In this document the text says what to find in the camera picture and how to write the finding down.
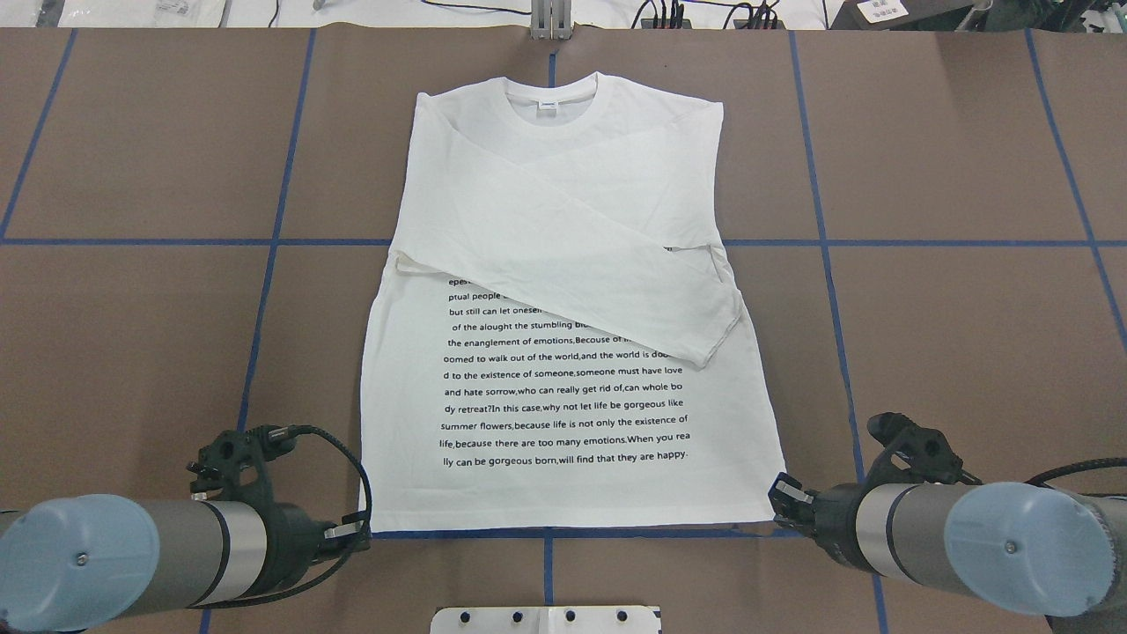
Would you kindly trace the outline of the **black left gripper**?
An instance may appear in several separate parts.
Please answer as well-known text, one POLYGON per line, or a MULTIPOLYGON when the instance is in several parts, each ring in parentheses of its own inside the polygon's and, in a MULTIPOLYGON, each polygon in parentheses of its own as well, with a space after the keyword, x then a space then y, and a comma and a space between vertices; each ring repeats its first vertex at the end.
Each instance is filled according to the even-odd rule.
POLYGON ((355 551, 370 547, 371 504, 341 517, 341 523, 313 520, 292 503, 258 503, 267 535, 258 601, 279 601, 304 593, 341 569, 355 551))

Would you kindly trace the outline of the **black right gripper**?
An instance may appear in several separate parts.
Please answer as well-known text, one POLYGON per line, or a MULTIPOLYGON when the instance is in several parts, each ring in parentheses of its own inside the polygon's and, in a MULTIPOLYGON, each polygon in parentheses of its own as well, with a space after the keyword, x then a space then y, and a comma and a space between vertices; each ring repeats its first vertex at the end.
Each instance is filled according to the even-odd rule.
POLYGON ((824 492, 805 490, 792 475, 780 472, 769 488, 774 521, 811 538, 838 564, 866 564, 858 542, 857 515, 866 497, 861 484, 840 484, 824 492))

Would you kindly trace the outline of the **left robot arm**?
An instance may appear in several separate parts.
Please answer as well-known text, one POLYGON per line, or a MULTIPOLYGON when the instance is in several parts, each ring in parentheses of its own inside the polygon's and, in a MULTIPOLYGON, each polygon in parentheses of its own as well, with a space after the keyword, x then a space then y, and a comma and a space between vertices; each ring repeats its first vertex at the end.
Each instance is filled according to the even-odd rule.
POLYGON ((281 601, 367 550, 365 515, 314 521, 295 504, 57 498, 3 515, 3 629, 72 633, 118 618, 281 601))

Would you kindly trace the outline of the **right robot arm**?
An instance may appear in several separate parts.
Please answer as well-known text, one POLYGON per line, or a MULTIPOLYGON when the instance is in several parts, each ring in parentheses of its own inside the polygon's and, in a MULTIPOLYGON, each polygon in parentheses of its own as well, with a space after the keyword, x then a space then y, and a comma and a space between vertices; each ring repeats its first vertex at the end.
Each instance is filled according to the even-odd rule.
POLYGON ((1122 633, 1124 497, 1014 482, 845 484, 767 492, 778 525, 842 566, 1042 616, 1054 633, 1122 633))

